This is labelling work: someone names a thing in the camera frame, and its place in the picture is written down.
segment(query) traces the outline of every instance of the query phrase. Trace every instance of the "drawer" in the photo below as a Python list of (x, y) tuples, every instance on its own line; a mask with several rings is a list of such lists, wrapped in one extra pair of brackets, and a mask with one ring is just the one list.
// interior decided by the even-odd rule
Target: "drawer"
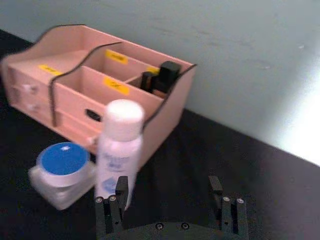
[(75, 117), (65, 112), (56, 112), (58, 129), (70, 132), (72, 141), (79, 142), (83, 146), (95, 146), (101, 131), (98, 131), (87, 124), (83, 124)]
[(20, 90), (16, 91), (17, 104), (31, 116), (42, 116), (47, 119), (51, 118), (49, 102), (41, 97), (36, 97)]
[(15, 68), (10, 68), (10, 73), (12, 76), (13, 88), (18, 89), (25, 94), (41, 97), (46, 100), (49, 99), (47, 85)]

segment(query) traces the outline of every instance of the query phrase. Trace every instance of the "drawer knob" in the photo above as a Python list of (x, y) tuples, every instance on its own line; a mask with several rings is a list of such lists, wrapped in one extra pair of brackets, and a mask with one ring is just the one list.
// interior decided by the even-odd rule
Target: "drawer knob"
[(87, 138), (90, 146), (96, 146), (98, 144), (98, 136), (90, 136)]
[(38, 87), (36, 85), (31, 84), (23, 84), (22, 85), (24, 91), (28, 94), (35, 94), (37, 93)]
[(38, 104), (27, 104), (26, 108), (31, 112), (37, 112), (40, 107)]

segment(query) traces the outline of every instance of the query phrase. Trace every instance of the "drawer handle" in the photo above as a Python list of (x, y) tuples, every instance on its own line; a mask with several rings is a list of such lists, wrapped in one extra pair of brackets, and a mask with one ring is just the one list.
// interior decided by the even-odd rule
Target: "drawer handle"
[(98, 136), (90, 136), (86, 140), (90, 146), (96, 146), (98, 144)]
[(85, 112), (85, 115), (87, 115), (92, 120), (95, 120), (97, 122), (101, 122), (101, 116), (98, 113), (96, 113), (90, 109), (86, 109), (84, 112)]
[(40, 109), (40, 106), (38, 104), (27, 104), (26, 108), (31, 112), (37, 112)]
[(38, 90), (36, 85), (31, 84), (23, 84), (22, 87), (27, 94), (36, 94)]

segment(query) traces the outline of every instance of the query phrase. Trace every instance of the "blue lid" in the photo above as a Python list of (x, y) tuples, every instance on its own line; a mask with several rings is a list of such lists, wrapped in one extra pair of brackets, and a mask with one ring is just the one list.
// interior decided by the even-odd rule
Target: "blue lid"
[(68, 175), (80, 170), (89, 153), (80, 145), (62, 142), (47, 147), (38, 157), (39, 164), (54, 175)]

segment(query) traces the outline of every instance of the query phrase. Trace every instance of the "white bottle cap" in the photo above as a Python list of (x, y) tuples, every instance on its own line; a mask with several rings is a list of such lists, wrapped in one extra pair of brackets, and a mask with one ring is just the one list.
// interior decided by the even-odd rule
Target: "white bottle cap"
[(144, 115), (144, 109), (137, 102), (114, 100), (105, 107), (103, 132), (115, 141), (132, 141), (141, 133)]

